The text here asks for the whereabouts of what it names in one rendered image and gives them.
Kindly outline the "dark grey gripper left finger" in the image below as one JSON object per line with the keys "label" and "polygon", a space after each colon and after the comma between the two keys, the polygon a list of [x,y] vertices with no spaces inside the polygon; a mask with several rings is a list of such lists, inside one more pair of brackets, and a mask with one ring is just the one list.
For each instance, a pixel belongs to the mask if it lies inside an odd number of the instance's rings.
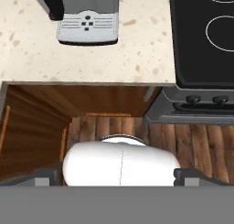
{"label": "dark grey gripper left finger", "polygon": [[60,172],[54,168],[39,168],[29,174],[0,181],[0,187],[53,187],[60,185]]}

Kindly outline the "black stove knob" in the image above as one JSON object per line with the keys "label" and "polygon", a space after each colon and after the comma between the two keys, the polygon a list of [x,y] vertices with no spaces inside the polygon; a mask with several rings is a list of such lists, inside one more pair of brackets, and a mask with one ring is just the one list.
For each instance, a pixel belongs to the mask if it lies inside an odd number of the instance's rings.
{"label": "black stove knob", "polygon": [[225,105],[228,101],[229,101],[229,97],[226,95],[221,95],[221,96],[215,96],[212,101],[216,104],[216,105]]}
{"label": "black stove knob", "polygon": [[191,105],[196,105],[201,101],[201,97],[198,95],[189,95],[186,97],[186,102]]}

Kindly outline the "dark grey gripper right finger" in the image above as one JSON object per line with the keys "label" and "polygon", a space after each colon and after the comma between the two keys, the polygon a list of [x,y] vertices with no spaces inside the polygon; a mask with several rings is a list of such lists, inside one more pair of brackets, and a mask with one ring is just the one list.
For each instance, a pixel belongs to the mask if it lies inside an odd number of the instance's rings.
{"label": "dark grey gripper right finger", "polygon": [[208,177],[195,168],[177,168],[174,170],[175,187],[228,186],[229,184],[213,177]]}

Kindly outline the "white rounded object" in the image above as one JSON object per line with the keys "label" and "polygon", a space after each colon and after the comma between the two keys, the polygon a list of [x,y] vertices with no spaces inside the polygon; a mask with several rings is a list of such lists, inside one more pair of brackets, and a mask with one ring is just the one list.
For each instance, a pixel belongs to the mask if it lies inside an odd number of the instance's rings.
{"label": "white rounded object", "polygon": [[62,174],[69,187],[172,187],[176,157],[150,145],[89,141],[65,155]]}

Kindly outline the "black stove with hob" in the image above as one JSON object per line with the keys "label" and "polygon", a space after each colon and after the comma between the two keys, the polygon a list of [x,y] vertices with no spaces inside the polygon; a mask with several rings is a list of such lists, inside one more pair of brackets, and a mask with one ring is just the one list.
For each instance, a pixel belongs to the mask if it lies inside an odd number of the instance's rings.
{"label": "black stove with hob", "polygon": [[[152,123],[234,124],[234,0],[170,0],[175,85],[145,118]],[[198,95],[196,105],[186,102]],[[215,96],[226,95],[225,105]]]}

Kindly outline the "grey and black coffee machine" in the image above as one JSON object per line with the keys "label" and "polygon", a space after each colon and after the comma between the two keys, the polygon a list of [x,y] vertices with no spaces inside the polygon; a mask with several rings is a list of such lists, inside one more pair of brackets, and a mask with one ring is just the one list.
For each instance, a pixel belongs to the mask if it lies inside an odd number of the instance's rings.
{"label": "grey and black coffee machine", "polygon": [[108,45],[118,41],[120,0],[43,0],[57,39],[67,45]]}

